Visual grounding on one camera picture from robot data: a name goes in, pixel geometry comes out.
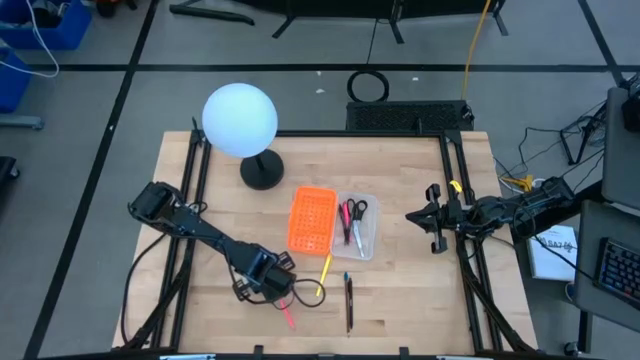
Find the black lamp base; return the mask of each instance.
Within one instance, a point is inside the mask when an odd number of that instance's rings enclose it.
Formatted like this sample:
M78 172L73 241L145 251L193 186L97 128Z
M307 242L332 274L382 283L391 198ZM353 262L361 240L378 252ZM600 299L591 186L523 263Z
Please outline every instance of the black lamp base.
M278 185L284 176L282 158L269 149L240 163L240 176L248 187L267 190Z

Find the yellow pencil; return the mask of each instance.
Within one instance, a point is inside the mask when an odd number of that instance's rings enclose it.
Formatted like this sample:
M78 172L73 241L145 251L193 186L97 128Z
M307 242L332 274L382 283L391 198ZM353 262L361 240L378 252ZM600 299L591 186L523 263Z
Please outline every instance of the yellow pencil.
M324 278L327 277L327 272L329 271L329 265L331 265L331 254L327 255L327 260L324 262L324 269L322 269L322 276L320 277L320 284L324 284ZM320 296L320 292L322 288L318 286L318 290L316 291L316 296Z

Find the orange plastic basket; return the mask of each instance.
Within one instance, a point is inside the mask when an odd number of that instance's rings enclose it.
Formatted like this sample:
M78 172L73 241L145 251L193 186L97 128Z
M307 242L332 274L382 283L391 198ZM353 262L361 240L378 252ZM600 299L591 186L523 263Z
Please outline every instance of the orange plastic basket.
M301 186L296 190L287 245L292 251L327 255L333 240L338 194L335 190Z

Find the wooden table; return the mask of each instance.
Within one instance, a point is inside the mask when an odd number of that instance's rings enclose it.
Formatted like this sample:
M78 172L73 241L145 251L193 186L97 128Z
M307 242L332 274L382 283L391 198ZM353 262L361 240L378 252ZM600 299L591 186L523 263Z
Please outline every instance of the wooden table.
M188 132L165 134L155 181L179 187L188 141ZM500 195L487 134L463 133L463 141L477 196ZM231 290L224 257L197 243L180 351L251 353L260 344L271 354L397 354L401 346L408 346L415 355L472 354L453 234L446 234L450 250L433 255L432 235L404 218L425 206L424 191L430 184L439 183L444 189L438 140L287 137L276 138L271 149L282 156L285 176L278 186L263 192L243 184L240 159L213 150L204 197L209 208L203 218L237 240L257 242L278 253L287 249L287 221L297 187L368 193L380 204L375 255L368 262L335 258L325 281L325 303L314 309L294 303L290 311L297 328L291 330L284 314L273 306L239 302ZM457 169L452 147L450 154ZM196 160L190 194L195 193L198 164ZM496 235L511 239L506 228ZM136 254L157 236L143 226ZM158 300L168 244L166 240L143 258L133 276L127 309L129 336ZM513 249L491 240L485 241L484 249L496 305L522 338L536 347ZM323 257L292 256L298 278L319 278ZM345 271L354 281L355 328L350 338L345 334ZM313 296L315 288L300 291ZM486 316L477 303L484 347L490 348ZM171 309L163 344L168 344L173 316ZM117 333L114 345L119 344Z

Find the floor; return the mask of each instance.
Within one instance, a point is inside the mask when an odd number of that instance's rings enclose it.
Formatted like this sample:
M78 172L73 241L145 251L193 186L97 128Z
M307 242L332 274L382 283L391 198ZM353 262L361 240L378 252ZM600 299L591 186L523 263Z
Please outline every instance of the floor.
M60 75L34 78L17 111L42 116L45 128L0 130L0 154L16 157L22 171L0 214L0 348L6 358L24 355L63 247L76 240L40 355L109 349L140 228L125 204L150 179L162 133L189 129L214 89L230 82L262 88L278 108L281 129L344 128L350 64L367 61L373 20L297 19L274 40L270 35L282 16L207 1L253 17L256 26L249 27L173 15L168 7L175 2L142 0L137 11L122 6L113 19L94 14L77 51L54 53ZM586 20L585 4L612 54L609 61ZM559 129L604 100L615 85L610 70L627 77L640 71L640 47L633 46L639 12L636 0L508 0L502 11L506 37L487 19L468 102L476 130L489 133L501 162L520 162L514 149L526 126ZM405 70L384 71L389 100L459 98L478 19L402 21L404 45L395 43L388 24L379 23L369 62ZM19 55L34 68L51 69L41 51ZM363 99L381 91L370 79L357 80L355 87ZM530 133L524 155L556 141L556 134ZM587 155L595 151L589 148ZM571 172L568 183L576 185L596 160ZM555 146L529 169L549 177L568 167ZM597 167L581 188L600 176ZM577 226L578 220L569 223ZM565 301L564 284L532 280L528 268L522 258L539 345L561 353L565 342L577 339L579 312ZM637 353L640 334L601 319L593 331L592 355L623 359Z

